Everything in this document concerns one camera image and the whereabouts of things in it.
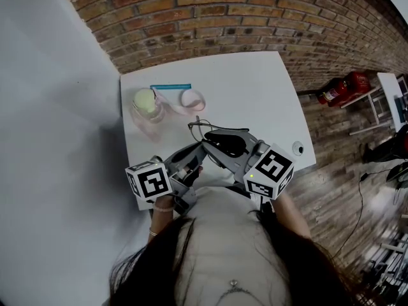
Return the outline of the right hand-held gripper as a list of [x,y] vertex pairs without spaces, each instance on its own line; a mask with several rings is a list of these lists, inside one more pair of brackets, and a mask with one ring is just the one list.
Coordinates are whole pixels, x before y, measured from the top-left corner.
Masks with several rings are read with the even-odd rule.
[[276,144],[256,141],[248,131],[213,130],[203,148],[221,168],[235,173],[247,192],[277,199],[293,178],[295,159]]

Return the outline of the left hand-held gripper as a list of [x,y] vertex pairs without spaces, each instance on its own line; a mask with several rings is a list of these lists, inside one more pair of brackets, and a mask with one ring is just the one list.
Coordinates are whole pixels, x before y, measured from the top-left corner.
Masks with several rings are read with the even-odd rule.
[[193,187],[183,184],[184,177],[202,165],[207,152],[201,142],[190,144],[162,161],[159,157],[126,168],[127,179],[140,210],[152,210],[159,197],[174,197],[175,211],[188,213],[196,203]]

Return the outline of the person's left hand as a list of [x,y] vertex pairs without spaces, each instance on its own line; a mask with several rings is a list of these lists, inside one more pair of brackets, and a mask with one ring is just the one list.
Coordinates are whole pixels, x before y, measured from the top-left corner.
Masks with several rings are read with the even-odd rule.
[[190,171],[183,179],[183,184],[187,187],[192,187],[194,181],[200,176],[201,171],[203,170],[202,166],[197,167],[194,171]]

